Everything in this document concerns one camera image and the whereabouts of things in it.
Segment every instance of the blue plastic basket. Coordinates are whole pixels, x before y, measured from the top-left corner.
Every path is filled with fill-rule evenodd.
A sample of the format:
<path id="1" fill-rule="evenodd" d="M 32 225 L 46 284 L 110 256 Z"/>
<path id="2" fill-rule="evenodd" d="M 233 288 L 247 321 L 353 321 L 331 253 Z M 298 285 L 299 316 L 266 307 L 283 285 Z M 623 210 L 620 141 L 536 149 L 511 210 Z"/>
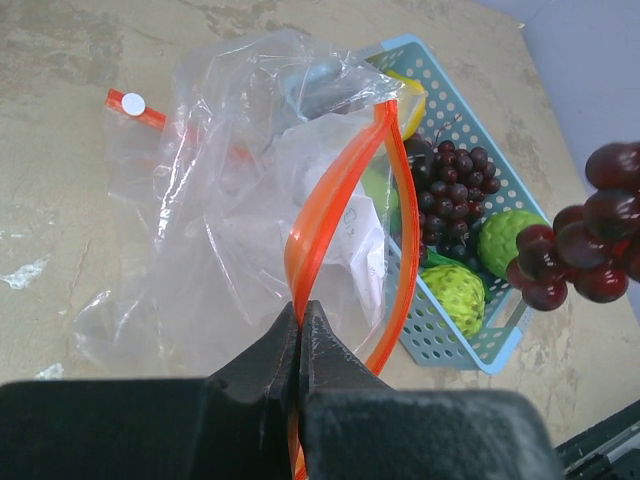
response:
<path id="1" fill-rule="evenodd" d="M 501 190 L 485 200 L 487 216 L 510 209 L 525 209 L 546 218 L 496 143 L 420 39 L 413 35 L 403 35 L 367 47 L 359 55 L 382 71 L 392 69 L 422 83 L 429 94 L 426 115 L 418 129 L 423 138 L 434 140 L 438 130 L 447 123 L 452 123 L 450 127 L 440 131 L 438 141 L 449 139 L 459 148 L 471 149 L 481 145 L 487 149 L 489 160 L 496 165 L 496 176 L 502 183 Z M 389 306 L 392 305 L 397 290 L 400 254 L 400 249 L 392 241 L 388 259 Z M 499 280 L 490 287 L 495 297 L 486 306 L 484 326 L 472 339 L 467 340 L 422 279 L 418 277 L 416 282 L 411 311 L 400 337 L 416 363 L 460 370 L 480 369 L 489 374 L 502 370 L 533 314 L 520 301 L 504 327 L 493 326 L 512 293 L 509 285 Z"/>

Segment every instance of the grapes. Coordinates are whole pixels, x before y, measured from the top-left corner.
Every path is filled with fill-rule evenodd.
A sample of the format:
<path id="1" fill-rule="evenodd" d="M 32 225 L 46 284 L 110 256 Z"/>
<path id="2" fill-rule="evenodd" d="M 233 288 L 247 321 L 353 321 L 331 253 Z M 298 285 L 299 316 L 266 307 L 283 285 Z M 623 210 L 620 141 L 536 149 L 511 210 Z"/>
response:
<path id="1" fill-rule="evenodd" d="M 444 220 L 435 215 L 429 215 L 425 219 L 424 230 L 428 233 L 440 233 L 444 230 Z"/>
<path id="2" fill-rule="evenodd" d="M 456 183 L 449 191 L 449 198 L 451 198 L 455 204 L 464 202 L 468 196 L 469 190 L 461 183 Z"/>
<path id="3" fill-rule="evenodd" d="M 594 237 L 584 222 L 564 227 L 556 238 L 558 255 L 575 268 L 595 268 L 611 258 L 612 247 Z"/>
<path id="4" fill-rule="evenodd" d="M 484 193 L 489 193 L 491 195 L 493 195 L 494 193 L 498 193 L 498 191 L 500 190 L 500 180 L 495 177 L 485 180 L 484 182 L 482 182 L 481 188 Z"/>
<path id="5" fill-rule="evenodd" d="M 629 278 L 640 282 L 640 239 L 633 239 L 622 254 L 622 265 Z"/>
<path id="6" fill-rule="evenodd" d="M 623 190 L 596 192 L 584 204 L 584 223 L 602 240 L 624 240 L 640 229 L 640 198 Z"/>
<path id="7" fill-rule="evenodd" d="M 475 221 L 482 218 L 484 215 L 484 205 L 478 202 L 469 202 L 469 220 Z"/>
<path id="8" fill-rule="evenodd" d="M 532 283 L 530 279 L 524 276 L 522 270 L 520 270 L 518 257 L 511 260 L 509 265 L 507 265 L 507 282 L 518 290 L 522 290 L 526 285 Z"/>
<path id="9" fill-rule="evenodd" d="M 467 175 L 464 178 L 463 183 L 467 187 L 479 187 L 480 185 L 482 185 L 483 180 L 484 180 L 484 177 L 482 176 L 482 173 L 471 172 L 469 175 Z"/>
<path id="10" fill-rule="evenodd" d="M 553 233 L 558 235 L 560 230 L 567 225 L 581 221 L 584 218 L 583 210 L 582 205 L 571 205 L 560 210 L 556 218 L 553 219 Z"/>
<path id="11" fill-rule="evenodd" d="M 482 147 L 475 147 L 471 150 L 469 156 L 471 157 L 471 160 L 473 160 L 473 168 L 477 171 L 484 170 L 489 163 L 489 154 Z"/>
<path id="12" fill-rule="evenodd" d="M 561 280 L 567 271 L 565 263 L 558 258 L 553 242 L 544 239 L 529 242 L 520 248 L 518 264 L 524 275 L 545 285 Z"/>
<path id="13" fill-rule="evenodd" d="M 453 212 L 453 202 L 450 198 L 439 198 L 436 200 L 435 211 L 440 217 L 448 217 Z"/>
<path id="14" fill-rule="evenodd" d="M 469 227 L 467 226 L 467 222 L 464 220 L 454 220 L 449 225 L 449 235 L 452 237 L 460 238 L 468 231 Z"/>
<path id="15" fill-rule="evenodd" d="M 550 285 L 529 283 L 522 288 L 522 299 L 531 308 L 550 312 L 564 303 L 567 292 L 567 284 L 562 280 Z"/>
<path id="16" fill-rule="evenodd" d="M 466 175 L 473 170 L 473 160 L 468 155 L 460 155 L 453 162 L 453 166 L 456 167 L 460 175 Z"/>
<path id="17" fill-rule="evenodd" d="M 544 240 L 549 243 L 553 243 L 555 236 L 553 230 L 547 225 L 529 225 L 522 230 L 516 237 L 516 246 L 518 250 L 524 248 L 527 244 L 536 242 L 538 240 Z"/>
<path id="18" fill-rule="evenodd" d="M 469 204 L 467 202 L 462 202 L 453 206 L 453 212 L 451 212 L 452 219 L 460 220 L 466 218 L 467 215 L 469 215 Z"/>
<path id="19" fill-rule="evenodd" d="M 485 180 L 495 177 L 496 166 L 491 162 L 487 163 L 487 166 L 484 167 L 484 170 L 482 170 L 482 175 L 484 176 Z"/>
<path id="20" fill-rule="evenodd" d="M 592 302 L 609 303 L 625 294 L 629 280 L 624 270 L 607 262 L 598 268 L 579 270 L 573 285 L 580 295 Z"/>
<path id="21" fill-rule="evenodd" d="M 436 198 L 444 197 L 445 195 L 447 195 L 447 193 L 449 193 L 449 187 L 446 183 L 438 180 L 437 182 L 433 182 L 431 184 L 431 186 L 429 187 L 429 192 L 431 192 L 431 194 Z"/>
<path id="22" fill-rule="evenodd" d="M 427 245 L 434 246 L 434 245 L 438 244 L 438 241 L 440 240 L 440 234 L 439 233 L 425 233 L 424 235 L 422 235 L 422 240 Z"/>
<path id="23" fill-rule="evenodd" d="M 458 172 L 453 167 L 441 167 L 438 171 L 440 179 L 453 185 L 458 181 Z"/>
<path id="24" fill-rule="evenodd" d="M 436 199 L 429 192 L 420 192 L 418 195 L 418 207 L 421 212 L 429 212 L 436 205 Z"/>
<path id="25" fill-rule="evenodd" d="M 640 143 L 610 143 L 591 154 L 585 165 L 594 187 L 637 192 L 640 188 Z"/>
<path id="26" fill-rule="evenodd" d="M 453 144 L 453 142 L 451 140 L 444 140 L 442 142 L 440 142 L 440 145 L 438 145 L 438 151 L 440 153 L 442 152 L 455 152 L 456 150 L 456 146 Z"/>

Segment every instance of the green fruit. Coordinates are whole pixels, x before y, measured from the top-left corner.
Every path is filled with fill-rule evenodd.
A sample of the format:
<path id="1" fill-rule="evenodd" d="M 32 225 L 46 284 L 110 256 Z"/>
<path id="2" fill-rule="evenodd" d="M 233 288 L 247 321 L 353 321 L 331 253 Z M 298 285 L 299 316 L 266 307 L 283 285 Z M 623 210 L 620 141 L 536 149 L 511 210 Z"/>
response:
<path id="1" fill-rule="evenodd" d="M 484 287 L 477 275 L 457 265 L 440 265 L 424 270 L 420 278 L 466 338 L 478 333 L 484 320 Z"/>
<path id="2" fill-rule="evenodd" d="M 487 220 L 478 238 L 478 255 L 491 273 L 507 278 L 507 265 L 518 256 L 516 237 L 529 225 L 548 225 L 537 213 L 509 210 Z"/>
<path id="3" fill-rule="evenodd" d="M 364 192 L 373 200 L 373 206 L 379 217 L 385 213 L 393 214 L 398 209 L 400 200 L 398 192 L 389 184 L 389 179 L 374 170 L 367 168 L 360 178 Z"/>

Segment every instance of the clear plastic bag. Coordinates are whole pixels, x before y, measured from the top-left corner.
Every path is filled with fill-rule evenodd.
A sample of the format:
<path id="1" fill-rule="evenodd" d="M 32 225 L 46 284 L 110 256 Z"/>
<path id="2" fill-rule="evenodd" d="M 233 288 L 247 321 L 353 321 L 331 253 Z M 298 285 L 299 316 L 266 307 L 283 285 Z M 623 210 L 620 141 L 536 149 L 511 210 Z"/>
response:
<path id="1" fill-rule="evenodd" d="M 375 104 L 410 94 L 348 52 L 280 31 L 190 54 L 162 135 L 108 110 L 121 283 L 76 318 L 80 351 L 138 375 L 203 375 L 235 357 L 291 299 L 284 248 L 316 183 Z M 383 318 L 397 208 L 386 159 L 363 178 L 312 293 L 353 350 Z"/>

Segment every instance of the beige surface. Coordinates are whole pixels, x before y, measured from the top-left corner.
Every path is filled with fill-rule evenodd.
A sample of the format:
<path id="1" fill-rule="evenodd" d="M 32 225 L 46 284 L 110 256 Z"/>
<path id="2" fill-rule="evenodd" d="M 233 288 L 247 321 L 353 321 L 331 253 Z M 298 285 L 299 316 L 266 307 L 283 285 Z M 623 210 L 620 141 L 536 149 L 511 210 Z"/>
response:
<path id="1" fill-rule="evenodd" d="M 0 0 L 0 274 L 41 259 L 25 289 L 0 283 L 0 382 L 60 362 L 92 375 L 70 341 L 75 313 L 117 277 L 106 204 L 108 87 L 164 109 L 186 50 L 293 26 L 354 48 L 414 33 L 430 44 L 548 214 L 581 201 L 555 119 L 515 22 L 462 0 Z M 640 396 L 640 329 L 628 302 L 572 295 L 536 317 L 503 373 L 417 367 L 397 348 L 384 378 L 403 388 L 503 387 L 535 403 L 555 441 Z"/>

